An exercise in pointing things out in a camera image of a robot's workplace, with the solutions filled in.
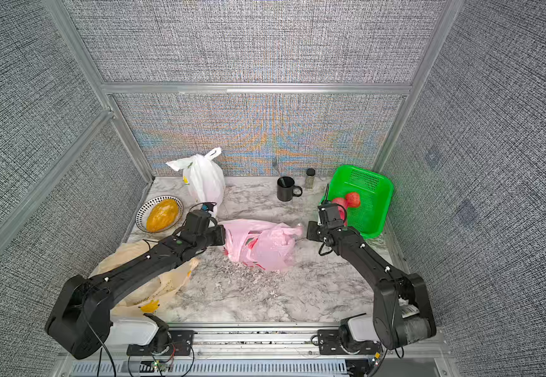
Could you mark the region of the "pink plastic bag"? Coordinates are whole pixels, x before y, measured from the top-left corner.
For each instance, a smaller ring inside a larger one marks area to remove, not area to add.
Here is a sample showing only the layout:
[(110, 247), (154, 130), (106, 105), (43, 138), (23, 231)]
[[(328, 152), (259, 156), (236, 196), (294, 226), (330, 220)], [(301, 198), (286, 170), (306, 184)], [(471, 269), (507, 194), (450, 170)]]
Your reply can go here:
[(293, 263), (296, 242), (305, 236), (304, 226), (237, 219), (223, 221), (224, 254), (234, 263), (279, 272)]

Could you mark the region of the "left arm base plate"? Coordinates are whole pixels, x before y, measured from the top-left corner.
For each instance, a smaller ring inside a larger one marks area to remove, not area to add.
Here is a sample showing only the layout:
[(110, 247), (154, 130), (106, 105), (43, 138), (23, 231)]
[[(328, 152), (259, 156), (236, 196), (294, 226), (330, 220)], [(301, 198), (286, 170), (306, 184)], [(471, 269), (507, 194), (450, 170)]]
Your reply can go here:
[(146, 346), (130, 345), (127, 356), (190, 356), (193, 330), (160, 331)]

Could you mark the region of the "pink red apple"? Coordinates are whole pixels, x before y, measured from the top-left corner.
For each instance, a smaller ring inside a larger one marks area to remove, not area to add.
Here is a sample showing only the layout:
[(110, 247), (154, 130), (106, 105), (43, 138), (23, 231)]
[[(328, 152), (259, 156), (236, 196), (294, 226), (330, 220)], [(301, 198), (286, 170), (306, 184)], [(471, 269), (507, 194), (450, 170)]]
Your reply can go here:
[(339, 207), (340, 217), (343, 220), (343, 222), (346, 222), (347, 220), (347, 206), (348, 202), (343, 197), (337, 197), (332, 200), (334, 204), (336, 204)]

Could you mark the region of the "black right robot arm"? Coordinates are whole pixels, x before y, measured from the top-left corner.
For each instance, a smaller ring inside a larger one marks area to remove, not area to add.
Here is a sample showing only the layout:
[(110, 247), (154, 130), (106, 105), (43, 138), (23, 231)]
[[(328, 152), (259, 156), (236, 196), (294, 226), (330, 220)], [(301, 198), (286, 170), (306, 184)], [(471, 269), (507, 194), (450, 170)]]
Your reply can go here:
[(341, 206), (318, 205), (318, 221), (310, 221), (307, 239), (317, 241), (342, 257), (373, 289), (372, 325), (381, 344), (395, 350), (437, 334), (424, 279), (392, 267), (361, 236), (344, 224)]

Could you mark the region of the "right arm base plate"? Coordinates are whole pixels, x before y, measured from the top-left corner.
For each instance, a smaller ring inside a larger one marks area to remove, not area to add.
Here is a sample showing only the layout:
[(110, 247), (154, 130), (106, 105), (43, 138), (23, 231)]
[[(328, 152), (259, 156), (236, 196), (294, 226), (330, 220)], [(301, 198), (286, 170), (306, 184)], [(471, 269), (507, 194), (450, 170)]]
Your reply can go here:
[(321, 355), (356, 355), (380, 356), (383, 347), (379, 342), (356, 341), (339, 329), (319, 329), (315, 336), (315, 344)]

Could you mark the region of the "beige plastic bag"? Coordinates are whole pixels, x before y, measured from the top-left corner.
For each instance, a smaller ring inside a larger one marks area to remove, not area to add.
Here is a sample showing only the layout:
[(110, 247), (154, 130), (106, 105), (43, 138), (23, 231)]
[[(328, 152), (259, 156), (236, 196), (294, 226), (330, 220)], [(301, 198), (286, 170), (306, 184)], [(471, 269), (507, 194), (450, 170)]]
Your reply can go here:
[[(148, 243), (145, 241), (122, 243), (114, 254), (103, 259), (89, 276), (93, 277), (109, 272), (147, 251)], [(189, 282), (191, 274), (199, 263), (200, 260), (194, 258), (174, 270), (160, 274), (123, 298), (111, 310), (111, 314), (118, 317), (163, 314), (164, 308), (172, 303), (177, 292)]]

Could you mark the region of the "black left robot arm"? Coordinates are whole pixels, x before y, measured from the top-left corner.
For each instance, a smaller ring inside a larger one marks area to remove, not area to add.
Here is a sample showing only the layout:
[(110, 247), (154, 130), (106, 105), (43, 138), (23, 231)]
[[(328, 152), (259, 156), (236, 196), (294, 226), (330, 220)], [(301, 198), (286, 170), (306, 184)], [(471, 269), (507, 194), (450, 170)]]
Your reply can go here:
[(114, 322), (111, 310), (155, 277), (189, 262), (212, 246), (223, 246), (224, 226), (206, 210), (194, 210), (173, 235), (113, 270), (72, 276), (62, 287), (45, 332), (78, 360), (105, 347)]

